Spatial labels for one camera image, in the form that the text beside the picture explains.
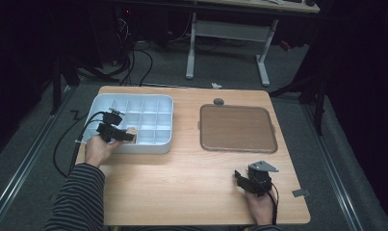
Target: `white desk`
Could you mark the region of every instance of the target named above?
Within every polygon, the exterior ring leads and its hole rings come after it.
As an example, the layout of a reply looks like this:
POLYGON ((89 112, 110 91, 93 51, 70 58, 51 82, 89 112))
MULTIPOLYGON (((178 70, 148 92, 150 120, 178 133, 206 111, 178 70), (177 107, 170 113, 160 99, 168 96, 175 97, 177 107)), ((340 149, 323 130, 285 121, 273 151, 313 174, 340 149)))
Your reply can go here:
MULTIPOLYGON (((276 11, 291 11, 300 13, 318 13, 320 9, 315 5, 308 7, 304 2, 293 3, 284 2, 283 5, 278 5, 264 0, 197 0, 197 2, 214 3, 214 4, 229 4, 241 7, 263 8, 276 11)), ((265 59, 272 43, 272 37, 277 26, 278 20, 275 19, 270 27, 260 27, 252 25, 225 23, 208 20, 197 20, 196 13, 193 13, 192 29, 191 29, 191 47, 188 55, 187 63, 187 79, 194 77, 194 45, 196 36, 214 37, 222 39, 241 39, 264 42, 259 55, 256 55, 256 63, 259 68, 260 78, 265 87, 270 85, 269 76, 265 67, 265 59)))

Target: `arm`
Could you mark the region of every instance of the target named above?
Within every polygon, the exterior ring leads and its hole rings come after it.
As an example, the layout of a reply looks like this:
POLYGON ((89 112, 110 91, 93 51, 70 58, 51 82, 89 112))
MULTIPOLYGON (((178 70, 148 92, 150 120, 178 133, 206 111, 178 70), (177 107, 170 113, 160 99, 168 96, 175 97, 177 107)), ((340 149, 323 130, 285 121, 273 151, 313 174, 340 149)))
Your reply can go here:
MULTIPOLYGON (((269 191, 274 203, 277 203, 277 200, 272 191, 269 191)), ((280 228, 272 225, 273 221, 273 201, 265 193, 263 196, 257 197, 256 194, 245 191, 248 207, 250 213, 253 216, 258 226, 251 226, 245 229, 245 231, 281 231, 280 228)))
POLYGON ((105 143, 99 136, 86 145, 86 161, 73 168, 55 201, 44 230, 102 230, 104 174, 99 169, 121 145, 105 143))

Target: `black cable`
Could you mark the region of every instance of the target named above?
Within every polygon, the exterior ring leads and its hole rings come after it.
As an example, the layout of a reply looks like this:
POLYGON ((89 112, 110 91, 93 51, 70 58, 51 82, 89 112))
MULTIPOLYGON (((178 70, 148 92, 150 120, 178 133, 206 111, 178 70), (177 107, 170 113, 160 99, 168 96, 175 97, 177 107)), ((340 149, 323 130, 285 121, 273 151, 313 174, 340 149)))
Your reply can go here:
MULTIPOLYGON (((119 69, 117 69, 117 70, 114 70, 113 72, 107 73, 106 75, 107 75, 107 76, 115 76, 115 75, 118 75, 118 74, 124 72, 124 70, 127 69, 129 65, 130 65, 130 61, 129 61, 129 59, 128 59, 128 56, 125 55, 125 58, 124 58, 124 60, 123 60, 123 62, 122 62, 121 67, 120 67, 119 69)), ((90 79, 91 79, 91 78, 96 78, 96 77, 97 77, 97 76, 94 75, 94 74, 85 73, 85 72, 83 72, 83 71, 80 70, 80 69, 77 69, 77 73, 78 73, 79 75, 83 76, 83 77, 90 78, 90 79)))
POLYGON ((64 133, 61 135, 61 137, 59 138, 58 142, 55 144, 55 148, 53 150, 53 165, 55 166, 55 169, 64 177, 64 178, 67 178, 67 175, 58 167, 58 164, 56 162, 56 153, 58 151, 58 147, 59 147, 59 144, 62 142, 62 140, 64 139, 65 135, 67 135, 67 133, 78 123, 80 122, 83 118, 85 118, 88 114, 85 114, 85 115, 82 115, 80 118, 77 119, 77 121, 75 121, 73 124, 71 124, 65 131, 64 133))
POLYGON ((188 36, 185 36, 188 32, 188 29, 190 28, 190 25, 192 24, 191 23, 191 20, 193 18, 193 14, 190 13, 190 17, 188 18, 188 22, 187 22, 187 26, 185 27, 185 30, 184 32, 182 32, 182 35, 176 39, 173 39, 173 40, 169 40, 168 41, 168 44, 172 45, 173 42, 177 42, 177 41, 180 41, 180 40, 185 40, 185 39, 189 39, 191 37, 191 35, 188 35, 188 36))
POLYGON ((183 38, 183 39, 180 39, 178 41, 169 41, 168 42, 168 45, 170 46, 173 46, 173 47, 176 47, 176 48, 186 48, 188 46, 190 46, 190 41, 186 41, 186 39, 190 39, 190 37, 186 37, 186 38, 183 38))
POLYGON ((143 51, 143 50, 140 50, 140 52, 143 52, 145 55, 147 55, 148 58, 149 58, 149 60, 151 61, 151 64, 149 65, 149 69, 146 71, 146 73, 144 74, 144 76, 143 76, 142 79, 140 80, 140 87, 142 87, 142 82, 143 82, 143 80, 145 79, 145 77, 148 75, 148 73, 151 71, 154 62, 153 62, 153 60, 152 60, 152 57, 151 57, 148 53, 146 53, 146 52, 143 51))
POLYGON ((274 189, 277 192, 277 199, 275 201, 274 198, 272 197, 271 193, 268 190, 266 190, 266 188, 263 186, 262 183, 257 181, 256 177, 254 177, 254 180, 260 185, 260 187, 262 187, 263 191, 266 192, 268 194, 269 198, 272 200, 272 225, 276 225, 277 224, 276 221, 277 221, 278 199, 279 199, 277 187, 275 186, 274 183, 272 183, 272 186, 274 186, 274 189))
POLYGON ((134 52, 134 48, 132 49, 132 57, 133 57, 133 63, 132 63, 132 65, 131 65, 131 68, 130 68, 130 66, 128 66, 128 73, 124 76, 124 78, 122 79, 122 81, 119 83, 119 85, 120 86, 122 86, 122 84, 124 84, 124 82, 125 82, 125 86, 127 86, 127 80, 128 79, 130 79, 130 85, 131 85, 131 71, 133 71, 133 69, 134 69, 134 64, 135 64, 135 62, 136 62, 136 56, 135 56, 135 52, 134 52))
MULTIPOLYGON (((205 40, 213 41, 214 39, 213 38, 212 39, 206 39, 206 38, 198 39, 198 41, 202 41, 202 42, 205 41, 205 40)), ((195 46, 195 49, 198 50, 198 51, 209 52, 209 51, 213 51, 213 50, 217 49, 219 47, 219 45, 220 45, 220 39, 218 38, 216 40, 216 45, 214 47, 210 48, 210 49, 201 49, 197 45, 195 46)))
POLYGON ((241 44, 235 44, 233 42, 228 42, 227 40, 233 41, 234 39, 222 39, 220 41, 220 44, 227 45, 227 46, 233 46, 233 47, 243 47, 243 46, 248 46, 248 45, 256 43, 256 41, 246 40, 246 41, 242 41, 241 44))
POLYGON ((72 158, 71 158, 71 163, 70 163, 70 167, 69 167, 69 174, 70 172, 73 170, 74 168, 74 164, 76 162, 76 159, 77 159, 77 154, 79 153, 79 148, 80 148, 80 143, 82 142, 82 139, 83 139, 83 134, 85 133, 86 129, 88 128, 89 124, 91 124, 92 122, 96 122, 96 121, 99 121, 99 120, 93 120, 97 115, 100 115, 100 114, 104 114, 103 112, 98 112, 98 113, 95 113, 93 114, 88 122, 85 124, 85 126, 83 127, 81 133, 79 134, 79 137, 77 138, 77 141, 76 141, 76 145, 74 147, 74 151, 73 151, 73 155, 72 155, 72 158))

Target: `gray carpet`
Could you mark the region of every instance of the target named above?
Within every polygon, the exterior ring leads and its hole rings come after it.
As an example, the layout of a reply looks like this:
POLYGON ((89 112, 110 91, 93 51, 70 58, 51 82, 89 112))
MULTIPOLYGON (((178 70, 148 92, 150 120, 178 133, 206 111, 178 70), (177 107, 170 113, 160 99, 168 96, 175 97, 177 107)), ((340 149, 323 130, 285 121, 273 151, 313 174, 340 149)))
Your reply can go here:
MULTIPOLYGON (((146 50, 152 56, 154 63, 144 82, 192 88, 210 88, 211 83, 218 83, 224 89, 272 91, 284 87, 293 80, 308 49, 305 46, 286 52, 280 47, 273 46, 266 59, 272 84, 266 89, 261 86, 253 55, 249 55, 255 54, 257 46, 257 43, 252 43, 241 47, 239 54, 231 53, 233 47, 225 45, 219 45, 212 52, 199 51, 196 56, 195 77, 192 80, 186 80, 187 48, 170 47, 165 50, 153 45, 146 50)), ((203 45, 199 48, 213 49, 213 46, 203 45)), ((148 68, 148 57, 142 52, 136 52, 136 66, 131 75, 134 85, 140 81, 148 68)), ((53 201, 64 182, 64 178, 52 164, 55 144, 62 133, 75 121, 72 111, 78 111, 79 116, 86 114, 98 89, 104 85, 110 84, 97 79, 82 78, 81 85, 57 118, 40 150, 39 158, 2 219, 0 230, 41 230, 51 214, 53 201)), ((22 120, 19 130, 0 156, 0 196, 42 125, 49 118, 51 92, 51 88, 46 90, 41 102, 22 120)), ((325 171, 315 132, 309 125, 310 121, 303 112, 303 106, 300 106, 293 96, 274 98, 272 103, 301 187, 311 193, 305 198, 311 221, 304 225, 280 225, 280 227, 285 230, 349 230, 325 171)), ((70 163, 74 140, 83 124, 84 121, 81 121, 70 130, 59 146, 58 165, 65 171, 70 163)), ((388 219, 379 207, 362 169, 356 163, 329 102, 325 103, 323 133, 328 151, 342 175, 343 182, 346 183, 357 214, 361 217, 363 229, 388 230, 388 219)), ((237 230, 237 227, 222 226, 198 228, 237 230)), ((164 227, 159 227, 158 230, 164 230, 164 227)))

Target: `wooden table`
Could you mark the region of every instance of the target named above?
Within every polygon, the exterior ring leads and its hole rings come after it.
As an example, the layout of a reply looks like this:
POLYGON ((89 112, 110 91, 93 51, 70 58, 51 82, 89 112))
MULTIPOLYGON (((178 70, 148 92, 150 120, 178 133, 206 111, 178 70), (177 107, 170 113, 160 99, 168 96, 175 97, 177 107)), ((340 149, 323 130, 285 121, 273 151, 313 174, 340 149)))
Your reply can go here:
MULTIPOLYGON (((172 144, 167 154, 113 154, 101 167, 107 225, 235 225, 251 224, 244 191, 234 170, 246 176, 247 165, 266 161, 280 202, 277 223, 307 223, 300 185, 269 95, 261 90, 200 90, 103 87, 99 93, 152 93, 173 98, 172 144), (278 150, 272 154, 213 152, 199 143, 199 108, 222 98, 225 105, 266 108, 275 127, 278 150)), ((84 161, 82 144, 77 163, 84 161)))

